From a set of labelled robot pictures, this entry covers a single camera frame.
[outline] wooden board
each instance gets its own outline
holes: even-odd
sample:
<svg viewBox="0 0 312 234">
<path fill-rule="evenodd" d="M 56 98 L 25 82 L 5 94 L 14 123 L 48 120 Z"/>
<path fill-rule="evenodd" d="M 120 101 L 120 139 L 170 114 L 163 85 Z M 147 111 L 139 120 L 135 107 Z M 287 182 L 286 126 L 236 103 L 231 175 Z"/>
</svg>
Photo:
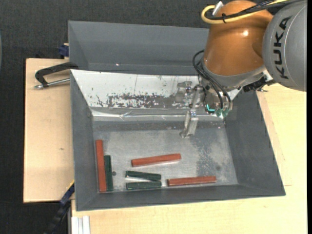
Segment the wooden board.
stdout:
<svg viewBox="0 0 312 234">
<path fill-rule="evenodd" d="M 60 200 L 74 179 L 69 83 L 34 89 L 37 70 L 68 60 L 26 61 L 24 202 Z M 47 81 L 69 77 L 69 71 Z"/>
</svg>

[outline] cable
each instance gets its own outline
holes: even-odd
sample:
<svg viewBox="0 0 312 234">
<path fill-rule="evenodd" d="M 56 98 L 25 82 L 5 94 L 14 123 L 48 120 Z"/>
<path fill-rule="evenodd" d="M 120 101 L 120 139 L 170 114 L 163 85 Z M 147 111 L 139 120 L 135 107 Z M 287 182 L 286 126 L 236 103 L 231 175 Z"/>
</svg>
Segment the cable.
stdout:
<svg viewBox="0 0 312 234">
<path fill-rule="evenodd" d="M 218 18 L 208 18 L 206 17 L 206 12 L 214 9 L 215 5 L 209 5 L 206 8 L 203 9 L 203 11 L 201 12 L 201 18 L 203 19 L 204 22 L 210 23 L 210 24 L 221 24 L 221 23 L 228 23 L 228 22 L 233 22 L 233 21 L 237 21 L 239 19 L 243 19 L 249 16 L 252 16 L 253 14 L 264 10 L 265 8 L 268 8 L 269 5 L 274 5 L 274 6 L 281 6 L 283 2 L 288 3 L 291 0 L 269 0 L 269 1 L 265 1 L 259 4 L 256 4 L 250 8 L 247 8 L 243 11 L 240 11 L 238 13 L 235 14 L 231 14 L 231 15 L 227 15 L 227 16 L 223 16 L 223 17 L 218 17 Z"/>
<path fill-rule="evenodd" d="M 217 94 L 218 97 L 219 97 L 219 100 L 220 100 L 220 108 L 223 109 L 223 99 L 222 99 L 222 96 L 221 96 L 221 94 L 220 94 L 220 92 L 219 92 L 219 90 L 218 90 L 217 87 L 219 87 L 220 90 L 222 91 L 223 95 L 227 97 L 227 99 L 228 99 L 228 101 L 229 101 L 230 104 L 232 104 L 232 100 L 231 100 L 229 94 L 226 92 L 226 90 L 225 90 L 213 77 L 211 77 L 211 76 L 203 69 L 202 64 L 201 64 L 201 61 L 199 61 L 197 64 L 195 63 L 196 57 L 197 57 L 199 54 L 203 53 L 203 52 L 204 52 L 204 50 L 198 51 L 198 52 L 193 56 L 193 59 L 192 59 L 193 66 L 194 66 L 194 68 L 196 69 L 196 71 L 197 71 L 203 78 L 205 78 L 206 80 L 208 80 L 208 81 L 211 83 L 213 89 L 215 90 L 216 94 Z"/>
</svg>

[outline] gray bin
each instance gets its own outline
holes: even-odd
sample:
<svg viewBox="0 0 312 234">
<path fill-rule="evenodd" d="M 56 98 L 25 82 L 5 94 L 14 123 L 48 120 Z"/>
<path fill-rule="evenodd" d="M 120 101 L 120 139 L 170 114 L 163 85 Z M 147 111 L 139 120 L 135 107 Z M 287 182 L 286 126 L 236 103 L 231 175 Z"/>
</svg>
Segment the gray bin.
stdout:
<svg viewBox="0 0 312 234">
<path fill-rule="evenodd" d="M 80 71 L 71 73 L 78 211 L 285 195 L 253 92 L 239 94 L 225 120 L 201 114 L 196 135 L 187 139 L 179 136 L 186 108 L 130 110 L 131 117 L 113 120 L 106 113 L 124 115 L 125 112 L 90 104 L 86 91 L 94 90 L 82 84 L 88 76 L 103 77 L 102 71 L 160 78 L 196 76 L 191 60 L 204 48 L 207 35 L 207 29 L 69 22 L 70 61 L 80 69 L 99 71 L 87 72 L 85 76 L 79 76 Z M 108 91 L 111 87 L 103 83 L 94 89 Z M 94 143 L 98 138 L 104 140 L 104 151 L 112 156 L 113 171 L 117 173 L 113 177 L 116 189 L 109 193 L 98 192 Z M 176 188 L 163 183 L 160 190 L 125 190 L 124 184 L 130 181 L 124 178 L 124 172 L 130 170 L 131 158 L 176 152 L 182 155 L 178 164 L 132 170 L 158 171 L 163 175 L 163 182 L 170 177 L 216 175 L 217 183 Z"/>
</svg>

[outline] black cable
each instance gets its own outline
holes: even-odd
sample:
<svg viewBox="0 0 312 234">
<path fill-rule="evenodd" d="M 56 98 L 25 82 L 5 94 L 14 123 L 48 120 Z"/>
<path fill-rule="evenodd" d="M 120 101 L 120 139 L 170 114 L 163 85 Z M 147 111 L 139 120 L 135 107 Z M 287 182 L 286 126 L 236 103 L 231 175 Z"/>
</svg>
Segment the black cable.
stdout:
<svg viewBox="0 0 312 234">
<path fill-rule="evenodd" d="M 217 94 L 218 97 L 219 97 L 219 100 L 220 100 L 220 108 L 223 109 L 223 99 L 222 99 L 222 96 L 221 96 L 219 90 L 216 88 L 215 83 L 211 80 L 211 77 L 210 77 L 210 76 L 207 76 L 207 75 L 204 74 L 204 70 L 203 70 L 203 69 L 200 70 L 200 68 L 199 68 L 198 65 L 201 63 L 201 61 L 199 61 L 197 64 L 195 63 L 196 57 L 197 57 L 200 53 L 203 53 L 203 52 L 204 52 L 204 50 L 198 51 L 198 52 L 193 56 L 193 59 L 192 59 L 193 66 L 194 66 L 194 68 L 196 69 L 196 71 L 197 71 L 202 77 L 204 77 L 206 80 L 210 81 L 210 83 L 211 83 L 213 89 L 215 90 L 216 94 Z"/>
<path fill-rule="evenodd" d="M 234 13 L 234 14 L 225 15 L 223 13 L 222 16 L 220 16 L 220 17 L 214 17 L 214 16 L 210 16 L 209 17 L 208 16 L 207 18 L 209 20 L 223 20 L 225 22 L 226 19 L 239 17 L 239 16 L 242 16 L 242 15 L 258 12 L 258 11 L 269 9 L 269 8 L 273 8 L 273 7 L 285 6 L 285 5 L 289 4 L 289 3 L 302 1 L 302 0 L 288 0 L 288 1 L 283 1 L 283 2 L 279 2 L 279 3 L 270 4 L 273 1 L 275 1 L 275 0 L 268 0 L 268 1 L 265 1 L 265 2 L 258 3 L 258 4 L 254 5 L 252 7 L 249 7 L 247 9 L 244 9 L 244 10 L 239 11 L 239 12 Z"/>
<path fill-rule="evenodd" d="M 211 83 L 214 83 L 215 85 L 217 85 L 220 90 L 222 91 L 222 93 L 227 97 L 228 101 L 231 102 L 231 98 L 229 96 L 229 94 L 226 92 L 226 90 L 220 85 L 220 83 L 218 83 L 213 77 L 211 77 L 202 67 L 202 62 L 199 61 L 198 63 L 200 63 L 200 66 L 195 65 L 195 59 L 196 57 L 200 54 L 204 52 L 204 50 L 198 51 L 194 56 L 193 56 L 193 66 L 196 69 L 196 71 L 206 80 L 210 81 Z"/>
</svg>

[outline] wooden stick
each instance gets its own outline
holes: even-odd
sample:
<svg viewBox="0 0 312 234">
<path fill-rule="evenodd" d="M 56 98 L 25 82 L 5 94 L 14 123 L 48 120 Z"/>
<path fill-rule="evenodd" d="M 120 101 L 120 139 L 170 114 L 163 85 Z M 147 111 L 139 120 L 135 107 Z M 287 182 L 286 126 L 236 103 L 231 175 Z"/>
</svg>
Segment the wooden stick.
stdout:
<svg viewBox="0 0 312 234">
<path fill-rule="evenodd" d="M 106 186 L 106 174 L 104 164 L 103 141 L 101 139 L 96 140 L 96 150 L 97 150 L 98 188 L 99 192 L 103 193 L 107 191 L 107 186 Z"/>
<path fill-rule="evenodd" d="M 168 186 L 197 185 L 207 183 L 216 183 L 216 177 L 215 176 L 184 177 L 184 178 L 170 178 L 167 180 Z"/>
<path fill-rule="evenodd" d="M 133 159 L 131 160 L 131 164 L 133 167 L 145 166 L 145 165 L 154 165 L 154 164 L 159 164 L 159 163 L 169 162 L 169 161 L 177 161 L 180 159 L 181 159 L 181 154 L 169 154 L 169 155 Z"/>
</svg>

